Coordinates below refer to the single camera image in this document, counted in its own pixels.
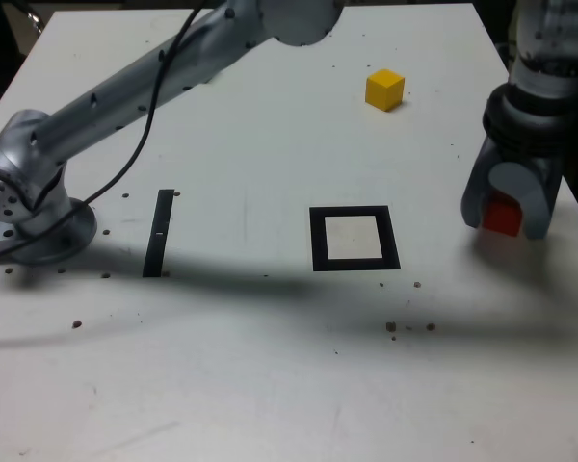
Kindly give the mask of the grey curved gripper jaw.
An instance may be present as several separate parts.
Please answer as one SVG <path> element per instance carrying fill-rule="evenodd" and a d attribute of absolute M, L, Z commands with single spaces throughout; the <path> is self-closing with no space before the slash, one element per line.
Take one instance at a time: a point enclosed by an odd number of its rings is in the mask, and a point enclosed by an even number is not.
<path fill-rule="evenodd" d="M 549 230 L 561 185 L 563 160 L 505 160 L 490 170 L 490 230 L 543 240 Z"/>
<path fill-rule="evenodd" d="M 490 194 L 488 175 L 500 161 L 498 148 L 491 138 L 485 138 L 469 175 L 461 198 L 461 215 L 466 225 L 479 228 L 482 223 L 483 209 Z"/>

